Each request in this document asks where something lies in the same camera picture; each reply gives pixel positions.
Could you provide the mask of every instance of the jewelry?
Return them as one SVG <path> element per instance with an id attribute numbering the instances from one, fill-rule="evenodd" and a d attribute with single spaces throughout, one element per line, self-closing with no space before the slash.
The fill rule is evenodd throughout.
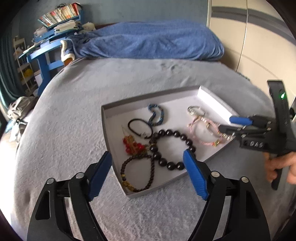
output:
<path id="1" fill-rule="evenodd" d="M 147 126 L 149 126 L 149 128 L 150 128 L 150 130 L 151 130 L 151 134 L 150 134 L 150 136 L 148 136 L 145 132 L 144 132 L 144 133 L 137 133 L 137 132 L 135 132 L 135 131 L 130 127 L 130 125 L 131 125 L 131 123 L 132 123 L 133 121 L 141 121 L 141 122 L 145 123 Z M 128 128 L 130 129 L 131 132 L 133 132 L 133 133 L 136 134 L 137 136 L 139 136 L 139 137 L 141 137 L 141 138 L 144 138 L 144 139 L 149 139 L 149 138 L 151 138 L 151 136 L 152 136 L 152 134 L 153 134 L 152 127 L 149 125 L 149 123 L 148 123 L 147 121 L 145 121 L 145 120 L 143 120 L 143 119 L 139 119 L 139 118 L 131 119 L 131 120 L 129 121 L 129 123 L 128 123 Z"/>
<path id="2" fill-rule="evenodd" d="M 189 114 L 195 116 L 205 116 L 206 114 L 206 112 L 200 106 L 197 105 L 189 106 L 187 108 L 187 111 L 189 112 Z"/>
<path id="3" fill-rule="evenodd" d="M 204 142 L 204 141 L 201 141 L 201 140 L 199 140 L 198 138 L 197 138 L 197 136 L 194 134 L 194 130 L 193 130 L 193 124 L 195 123 L 195 122 L 197 122 L 197 121 L 202 121 L 202 122 L 204 122 L 204 123 L 206 123 L 206 125 L 207 125 L 207 130 L 209 131 L 209 126 L 211 125 L 215 130 L 216 130 L 216 132 L 217 132 L 217 136 L 219 137 L 216 141 L 214 141 L 214 142 Z M 201 117 L 201 116 L 197 116 L 197 117 L 195 117 L 194 118 L 194 120 L 188 125 L 188 127 L 189 127 L 189 131 L 190 131 L 190 133 L 191 133 L 191 135 L 192 135 L 192 138 L 193 139 L 195 139 L 195 140 L 198 140 L 199 141 L 199 143 L 201 143 L 201 144 L 203 144 L 203 145 L 206 145 L 206 146 L 217 146 L 217 145 L 219 145 L 221 142 L 222 142 L 222 134 L 221 134 L 221 132 L 219 131 L 219 129 L 218 129 L 218 127 L 217 127 L 217 125 L 212 121 L 212 120 L 210 120 L 210 119 L 208 119 L 208 118 L 206 118 L 206 117 Z"/>
<path id="4" fill-rule="evenodd" d="M 134 155 L 139 155 L 139 154 L 143 154 L 143 153 L 147 152 L 146 145 L 142 145 L 141 143 L 137 143 L 135 141 L 135 138 L 132 135 L 126 135 L 123 127 L 122 127 L 122 131 L 124 134 L 124 138 L 123 138 L 122 142 L 126 146 L 126 153 L 127 154 L 134 156 Z"/>
<path id="5" fill-rule="evenodd" d="M 149 178 L 149 181 L 147 183 L 147 185 L 142 188 L 142 189 L 137 189 L 137 188 L 134 188 L 127 180 L 126 180 L 126 175 L 124 174 L 124 171 L 125 171 L 125 168 L 126 168 L 126 165 L 131 161 L 131 160 L 134 160 L 134 159 L 138 159 L 138 160 L 141 160 L 143 158 L 150 158 L 151 159 L 151 169 L 150 169 L 150 178 Z M 147 153 L 146 154 L 140 154 L 140 155 L 136 155 L 136 156 L 132 156 L 130 158 L 128 158 L 121 166 L 121 170 L 120 170 L 120 175 L 121 175 L 121 178 L 122 178 L 122 186 L 125 186 L 127 187 L 130 191 L 132 192 L 141 192 L 141 191 L 144 191 L 144 190 L 147 190 L 148 188 L 150 188 L 152 182 L 153 182 L 153 179 L 154 179 L 154 160 L 152 158 L 151 155 L 148 155 Z"/>
<path id="6" fill-rule="evenodd" d="M 158 108 L 160 110 L 160 119 L 158 122 L 154 123 L 152 122 L 154 120 L 154 118 L 156 117 L 156 112 L 153 110 L 153 108 Z M 163 117 L 164 117 L 164 111 L 163 111 L 163 108 L 160 107 L 159 105 L 157 104 L 149 104 L 148 105 L 148 110 L 150 112 L 152 112 L 152 116 L 150 117 L 149 121 L 148 121 L 148 125 L 150 126 L 159 126 L 163 123 Z"/>
<path id="7" fill-rule="evenodd" d="M 193 146 L 193 141 L 188 139 L 187 136 L 185 134 L 181 134 L 179 131 L 172 131 L 170 129 L 168 130 L 160 130 L 158 133 L 155 132 L 153 133 L 152 137 L 149 140 L 149 144 L 151 145 L 149 150 L 153 153 L 152 157 L 154 160 L 158 160 L 158 164 L 161 167 L 165 167 L 167 166 L 167 168 L 172 171 L 174 169 L 178 169 L 178 170 L 183 170 L 185 168 L 183 162 L 178 162 L 177 164 L 175 164 L 174 162 L 170 161 L 167 162 L 167 160 L 165 158 L 162 158 L 161 153 L 158 151 L 158 147 L 157 147 L 157 140 L 160 137 L 164 137 L 164 136 L 174 136 L 174 137 L 180 137 L 180 139 L 182 141 L 185 141 L 185 144 L 188 146 L 188 149 L 190 151 L 192 151 L 193 153 L 196 151 L 195 146 Z"/>
<path id="8" fill-rule="evenodd" d="M 227 141 L 232 141 L 235 138 L 234 133 L 232 135 L 228 135 L 225 133 L 221 133 L 221 134 L 222 134 L 222 137 L 225 138 Z"/>

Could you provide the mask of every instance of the black bead bracelet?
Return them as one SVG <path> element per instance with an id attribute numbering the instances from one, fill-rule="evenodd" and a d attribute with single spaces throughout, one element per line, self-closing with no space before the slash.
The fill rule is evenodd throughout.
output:
<path id="1" fill-rule="evenodd" d="M 151 159 L 151 169 L 150 169 L 150 178 L 149 178 L 149 181 L 147 183 L 147 185 L 142 188 L 142 189 L 137 189 L 137 188 L 134 188 L 127 180 L 126 180 L 126 175 L 124 174 L 124 171 L 125 171 L 125 168 L 126 168 L 126 165 L 131 161 L 131 160 L 134 160 L 134 159 L 138 159 L 138 160 L 141 160 L 143 158 L 149 158 Z M 121 170 L 120 170 L 120 175 L 121 175 L 121 178 L 122 178 L 122 185 L 127 187 L 130 191 L 132 192 L 141 192 L 141 191 L 144 191 L 144 190 L 147 190 L 148 188 L 150 188 L 152 182 L 153 182 L 153 179 L 154 179 L 154 159 L 152 158 L 151 155 L 148 155 L 148 154 L 139 154 L 139 155 L 135 155 L 135 156 L 132 156 L 130 158 L 128 158 L 121 166 Z"/>
<path id="2" fill-rule="evenodd" d="M 172 131 L 170 129 L 168 130 L 160 130 L 158 133 L 155 132 L 152 134 L 150 140 L 149 140 L 149 144 L 150 144 L 150 148 L 149 150 L 153 153 L 152 155 L 152 159 L 153 160 L 158 160 L 158 164 L 161 167 L 166 166 L 170 171 L 174 170 L 174 169 L 178 169 L 178 170 L 183 170 L 185 168 L 183 162 L 178 162 L 177 164 L 175 164 L 174 162 L 170 161 L 167 162 L 167 160 L 165 158 L 162 158 L 161 153 L 158 151 L 158 147 L 157 147 L 157 140 L 161 137 L 164 136 L 174 136 L 174 137 L 180 137 L 180 139 L 182 141 L 185 141 L 185 144 L 188 146 L 188 149 L 190 151 L 192 151 L 193 153 L 196 151 L 195 146 L 193 146 L 193 141 L 188 139 L 187 136 L 185 134 L 181 134 L 179 131 Z"/>

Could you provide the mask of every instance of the pink bracelet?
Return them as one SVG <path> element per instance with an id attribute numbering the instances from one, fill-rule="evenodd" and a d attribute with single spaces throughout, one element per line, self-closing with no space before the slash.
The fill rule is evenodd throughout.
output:
<path id="1" fill-rule="evenodd" d="M 194 129 L 193 129 L 193 124 L 197 121 L 202 121 L 204 123 L 207 124 L 207 129 L 209 128 L 209 125 L 211 125 L 212 127 L 214 127 L 215 131 L 217 131 L 217 135 L 219 136 L 219 139 L 217 139 L 216 141 L 214 142 L 204 142 L 204 141 L 201 141 L 197 138 L 197 136 L 194 134 Z M 203 144 L 203 145 L 206 145 L 206 146 L 217 146 L 219 143 L 222 142 L 222 134 L 221 132 L 219 131 L 217 125 L 210 119 L 206 118 L 206 117 L 202 117 L 202 116 L 196 116 L 194 118 L 194 120 L 188 125 L 189 127 L 189 131 L 190 131 L 190 134 L 192 135 L 192 138 L 195 139 L 195 140 L 198 140 L 199 143 Z"/>

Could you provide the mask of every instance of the silver bangle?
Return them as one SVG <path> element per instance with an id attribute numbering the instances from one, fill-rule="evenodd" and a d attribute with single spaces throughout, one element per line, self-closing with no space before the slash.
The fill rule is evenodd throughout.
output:
<path id="1" fill-rule="evenodd" d="M 191 115 L 195 115 L 195 116 L 205 116 L 205 111 L 200 107 L 200 106 L 189 106 L 187 108 L 187 111 L 189 112 L 189 114 Z"/>

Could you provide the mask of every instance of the yellow object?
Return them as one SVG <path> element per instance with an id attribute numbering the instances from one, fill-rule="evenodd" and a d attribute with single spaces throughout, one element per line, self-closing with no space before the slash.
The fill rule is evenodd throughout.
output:
<path id="1" fill-rule="evenodd" d="M 24 77 L 27 78 L 29 76 L 32 76 L 33 75 L 33 70 L 31 69 L 27 69 L 25 72 L 24 72 Z"/>
<path id="2" fill-rule="evenodd" d="M 213 144 L 213 146 L 218 146 L 219 145 L 219 143 L 220 143 L 220 140 L 216 140 L 215 142 L 214 142 L 214 144 Z"/>
<path id="3" fill-rule="evenodd" d="M 135 188 L 128 181 L 123 181 L 122 185 L 127 187 L 132 192 L 135 190 Z"/>

